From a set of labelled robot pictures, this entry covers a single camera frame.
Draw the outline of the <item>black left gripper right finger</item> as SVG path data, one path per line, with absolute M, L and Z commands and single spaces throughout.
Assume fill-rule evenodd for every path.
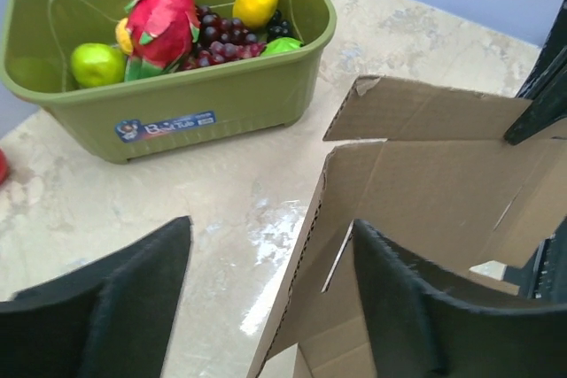
M 380 377 L 564 377 L 566 306 L 469 281 L 353 222 L 353 263 Z

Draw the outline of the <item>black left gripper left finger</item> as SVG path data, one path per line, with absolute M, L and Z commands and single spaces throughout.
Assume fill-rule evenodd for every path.
M 3 377 L 159 377 L 190 261 L 191 220 L 1 304 Z

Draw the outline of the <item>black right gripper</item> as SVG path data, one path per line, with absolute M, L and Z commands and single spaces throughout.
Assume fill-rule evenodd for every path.
M 566 232 L 544 240 L 528 264 L 523 295 L 552 303 L 566 302 Z

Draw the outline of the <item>brown cardboard paper box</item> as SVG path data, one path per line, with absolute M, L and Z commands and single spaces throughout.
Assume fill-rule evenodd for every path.
M 524 99 L 361 76 L 325 139 L 326 158 L 268 316 L 251 377 L 380 377 L 353 263 L 353 222 L 461 277 L 522 266 L 566 215 L 566 123 L 518 145 L 503 135 Z

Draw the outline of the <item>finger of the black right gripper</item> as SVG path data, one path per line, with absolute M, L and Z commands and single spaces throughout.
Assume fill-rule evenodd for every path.
M 518 145 L 566 117 L 566 0 L 516 98 L 531 103 L 504 133 L 510 145 Z

